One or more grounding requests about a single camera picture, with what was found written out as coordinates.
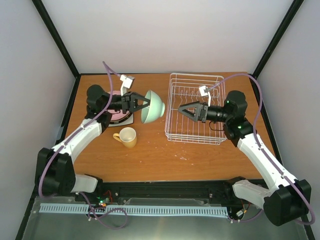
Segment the green ceramic bowl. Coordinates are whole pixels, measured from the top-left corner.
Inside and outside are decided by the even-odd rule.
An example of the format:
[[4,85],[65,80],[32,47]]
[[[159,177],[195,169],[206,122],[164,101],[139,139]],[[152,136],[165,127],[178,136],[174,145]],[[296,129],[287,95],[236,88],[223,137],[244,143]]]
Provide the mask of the green ceramic bowl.
[[148,124],[161,118],[164,115],[166,106],[160,96],[152,90],[148,90],[145,98],[149,100],[149,105],[141,110],[141,122]]

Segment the white wire dish rack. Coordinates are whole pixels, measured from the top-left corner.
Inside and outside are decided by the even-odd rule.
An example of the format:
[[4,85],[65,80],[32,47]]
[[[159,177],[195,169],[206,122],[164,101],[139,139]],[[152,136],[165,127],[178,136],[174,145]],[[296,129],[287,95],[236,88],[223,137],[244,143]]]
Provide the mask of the white wire dish rack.
[[167,111],[164,132],[168,141],[220,145],[227,138],[223,131],[223,123],[211,120],[198,120],[193,117],[197,107],[192,105],[184,115],[179,112],[181,105],[199,102],[211,106],[223,106],[226,98],[225,84],[222,83],[210,91],[210,96],[202,96],[199,88],[213,87],[224,79],[221,75],[171,73],[168,86]]

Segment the yellow ceramic mug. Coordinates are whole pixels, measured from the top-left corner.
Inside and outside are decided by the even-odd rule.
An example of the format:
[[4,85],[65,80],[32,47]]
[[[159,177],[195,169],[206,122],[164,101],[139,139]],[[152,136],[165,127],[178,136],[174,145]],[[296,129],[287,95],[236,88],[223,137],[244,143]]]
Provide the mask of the yellow ceramic mug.
[[112,137],[127,148],[133,148],[137,144],[137,133],[132,127],[125,127]]

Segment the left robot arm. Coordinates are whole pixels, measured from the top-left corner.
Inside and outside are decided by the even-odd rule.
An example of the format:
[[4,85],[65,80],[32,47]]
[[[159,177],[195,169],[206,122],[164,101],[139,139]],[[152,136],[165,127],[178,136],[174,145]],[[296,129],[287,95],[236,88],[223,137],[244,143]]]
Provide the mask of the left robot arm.
[[95,84],[88,88],[86,94],[87,113],[81,124],[65,140],[52,148],[42,148],[37,155],[35,183],[38,195],[42,198],[85,192],[92,201],[101,200],[104,188],[98,185],[99,178],[76,174],[76,159],[109,127],[112,110],[129,113],[141,111],[142,123],[148,123],[153,96],[151,90],[146,95],[132,91],[119,95],[106,92]]

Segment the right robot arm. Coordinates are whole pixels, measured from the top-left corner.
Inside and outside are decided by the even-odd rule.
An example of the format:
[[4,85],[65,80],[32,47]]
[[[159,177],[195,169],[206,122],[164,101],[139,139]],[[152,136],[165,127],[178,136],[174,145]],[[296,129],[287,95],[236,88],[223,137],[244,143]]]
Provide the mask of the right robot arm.
[[234,196],[263,210],[272,224],[281,226],[310,212],[311,186],[288,172],[269,151],[246,119],[247,107],[245,94],[232,90],[223,106],[195,101],[180,105],[178,112],[194,122],[223,124],[227,139],[246,155],[266,183],[262,187],[241,178],[231,185]]

